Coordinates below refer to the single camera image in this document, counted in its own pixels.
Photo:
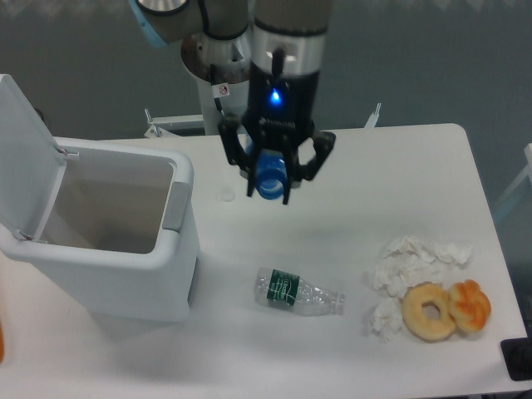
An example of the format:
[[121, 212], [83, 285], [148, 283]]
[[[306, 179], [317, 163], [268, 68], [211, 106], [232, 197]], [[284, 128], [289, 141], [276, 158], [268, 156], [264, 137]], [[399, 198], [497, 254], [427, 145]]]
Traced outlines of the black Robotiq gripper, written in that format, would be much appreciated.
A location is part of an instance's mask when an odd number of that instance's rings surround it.
[[[317, 131], [312, 119], [319, 73], [289, 76], [274, 75], [259, 68], [250, 70], [249, 100], [242, 117], [222, 115], [218, 124], [227, 161], [246, 174], [246, 195], [255, 191], [257, 161], [261, 150], [273, 150], [283, 155], [287, 181], [283, 185], [283, 204], [287, 205], [293, 184], [312, 181], [331, 154], [336, 135]], [[238, 138], [243, 127], [251, 138], [251, 148], [245, 151]], [[313, 142], [314, 156], [302, 165], [298, 147]]]

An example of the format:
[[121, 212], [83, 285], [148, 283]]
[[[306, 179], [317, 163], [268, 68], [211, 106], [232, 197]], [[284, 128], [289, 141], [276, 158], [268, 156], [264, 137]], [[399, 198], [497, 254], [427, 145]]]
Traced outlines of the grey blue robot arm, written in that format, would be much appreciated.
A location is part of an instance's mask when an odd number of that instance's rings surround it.
[[154, 47], [180, 44], [204, 130], [218, 135], [249, 194], [288, 202], [312, 180], [336, 137], [312, 113], [329, 1], [133, 1]]

